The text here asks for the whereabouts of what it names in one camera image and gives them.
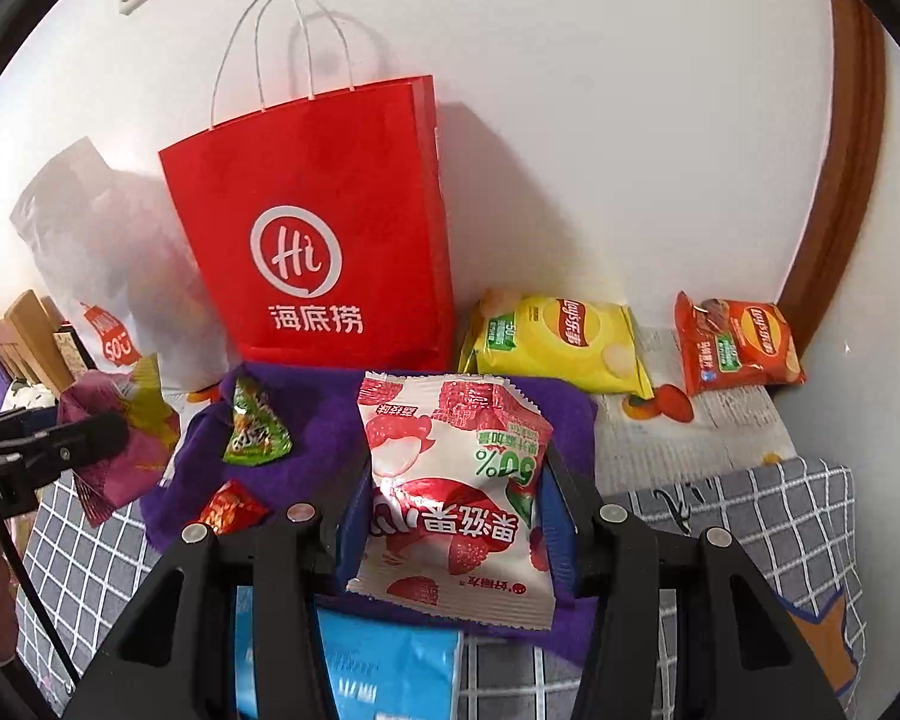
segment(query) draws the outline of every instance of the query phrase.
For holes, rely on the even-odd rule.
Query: blue package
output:
[[[459,632],[365,620],[323,608],[317,619],[340,720],[451,720]],[[242,718],[256,720],[252,587],[237,588],[234,629],[237,710]]]

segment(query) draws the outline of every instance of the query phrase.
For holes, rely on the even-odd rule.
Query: paper bag handle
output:
[[[213,95],[210,98],[210,129],[216,127],[215,124],[215,112],[217,107],[217,90],[220,88],[220,79],[223,75],[223,66],[226,65],[227,57],[230,55],[230,50],[233,47],[233,41],[237,38],[237,33],[240,31],[240,27],[244,23],[244,20],[250,15],[250,11],[253,7],[261,0],[253,0],[245,9],[244,12],[240,15],[240,18],[237,19],[237,25],[234,26],[233,31],[230,33],[230,39],[227,41],[226,49],[223,51],[223,59],[221,60],[220,67],[217,69],[217,78],[214,80],[213,84]],[[259,32],[260,32],[260,19],[263,17],[264,11],[269,7],[271,2],[274,0],[267,0],[264,6],[260,9],[260,13],[257,15],[256,26],[253,30],[253,51],[256,58],[256,74],[257,74],[257,91],[260,95],[260,110],[266,110],[266,106],[264,105],[264,91],[263,91],[263,81],[261,81],[260,77],[260,52],[259,52]],[[308,100],[312,100],[314,98],[314,60],[313,53],[310,48],[310,33],[307,29],[306,20],[303,18],[303,13],[300,11],[299,3],[296,0],[293,1],[293,9],[296,11],[296,18],[298,18],[300,29],[303,31],[303,40],[307,47],[307,86],[308,86]],[[319,0],[313,0],[317,7],[322,10],[323,15],[327,16],[331,23],[333,23],[334,28],[337,30],[338,36],[340,36],[341,42],[343,43],[343,55],[346,57],[346,69],[349,76],[349,89],[351,92],[354,89],[353,86],[353,65],[350,61],[350,48],[346,44],[346,37],[343,36],[343,30],[340,28],[340,24],[337,20],[330,14],[330,12],[323,6],[323,4]]]

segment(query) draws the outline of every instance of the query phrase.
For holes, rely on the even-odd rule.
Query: yellow chip bag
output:
[[[487,290],[461,351],[461,373],[550,376],[588,392],[653,397],[629,309]]]

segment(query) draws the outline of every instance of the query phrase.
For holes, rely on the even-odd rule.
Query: white wall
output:
[[[207,125],[226,38],[250,0],[62,0],[0,79],[0,312],[37,283],[7,223],[53,154],[89,135],[112,167]],[[629,298],[669,323],[674,293],[775,298],[828,121],[828,0],[324,0],[359,80],[430,73],[458,302],[490,284]],[[270,100],[293,90],[290,4],[264,29]],[[314,28],[322,87],[343,75]],[[302,47],[295,41],[302,67]],[[252,108],[245,37],[220,109]]]
[[[797,451],[853,469],[866,660],[859,720],[900,689],[900,49],[888,38],[887,119],[874,194],[850,267],[776,405]]]

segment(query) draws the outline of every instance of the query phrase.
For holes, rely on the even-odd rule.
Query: white plastic bag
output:
[[[134,180],[149,189],[125,191]],[[170,198],[149,180],[114,172],[82,138],[40,170],[10,222],[101,370],[156,352],[164,389],[195,391],[237,358]]]

